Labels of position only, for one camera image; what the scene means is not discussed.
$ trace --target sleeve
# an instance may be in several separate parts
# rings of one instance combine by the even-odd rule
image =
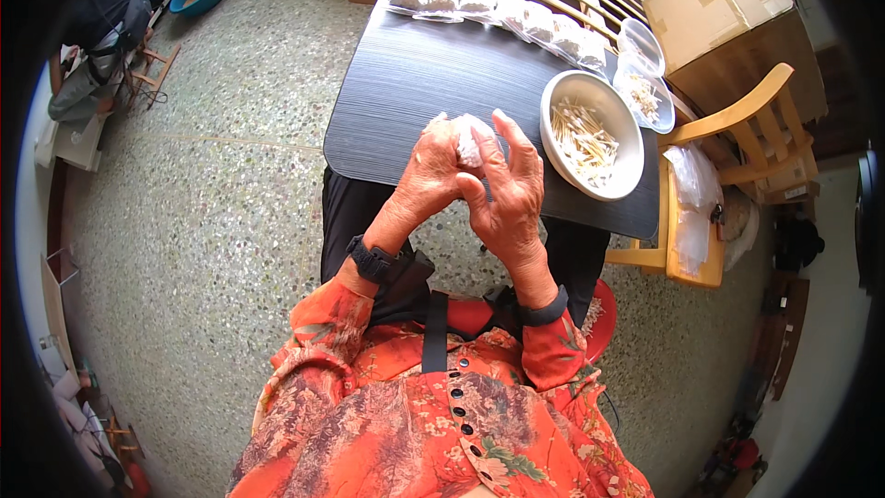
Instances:
[[[287,477],[312,427],[356,388],[350,363],[360,350],[374,300],[337,278],[289,314],[292,338],[271,358],[252,438],[231,473],[228,495],[269,495]]]
[[[587,361],[587,341],[566,310],[546,326],[522,330],[522,367],[547,407],[563,415],[578,431],[566,431],[569,446],[605,495],[652,496],[645,476],[621,452],[596,400],[605,387],[599,370]]]
[[[555,307],[558,317],[553,317],[556,312],[531,312],[545,321],[552,317],[553,321],[545,325],[529,322],[522,328],[522,369],[538,392],[570,381],[586,363],[587,342],[575,328],[567,302],[567,295],[560,291],[557,300],[545,308]]]

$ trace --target orange floral shirt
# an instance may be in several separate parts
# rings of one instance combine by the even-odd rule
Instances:
[[[596,398],[567,312],[464,342],[421,373],[415,323],[366,329],[373,300],[332,279],[297,304],[228,496],[652,496]]]

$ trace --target terrazzo floor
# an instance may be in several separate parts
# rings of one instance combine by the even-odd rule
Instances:
[[[368,12],[224,0],[195,21],[167,16],[151,44],[182,44],[168,102],[114,116],[99,172],[69,172],[63,239],[83,268],[72,333],[136,427],[158,496],[223,493],[289,309],[318,284],[320,148]],[[658,496],[688,487],[729,418],[770,240],[763,230],[717,291],[603,271],[619,320],[597,365],[620,444]],[[480,295],[506,277],[463,203],[413,244],[441,290]]]

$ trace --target hand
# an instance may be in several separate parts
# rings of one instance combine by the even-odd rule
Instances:
[[[67,55],[65,56],[65,61],[74,61],[77,58],[77,54],[80,52],[80,47],[74,45],[73,47],[67,50]]]
[[[486,191],[474,175],[459,173],[456,182],[470,206],[470,227],[510,272],[519,303],[543,308],[553,302],[558,290],[538,236],[543,160],[513,119],[496,109],[492,120],[510,146],[509,164],[490,128],[472,128],[492,202],[486,201]]]
[[[445,113],[430,120],[412,149],[412,157],[390,200],[417,227],[461,196],[455,176],[459,130]],[[482,177],[482,169],[470,170]]]

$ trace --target black table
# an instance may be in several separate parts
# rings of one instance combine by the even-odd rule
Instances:
[[[607,54],[611,80],[617,58]],[[569,69],[500,28],[417,21],[376,7],[338,93],[323,145],[326,161],[348,178],[396,185],[432,117],[441,111],[449,117],[469,113],[491,124],[492,110],[500,107],[544,156],[544,216],[651,238],[658,229],[658,141],[652,130],[641,129],[642,178],[619,201],[581,193],[546,159],[541,94],[548,81]]]

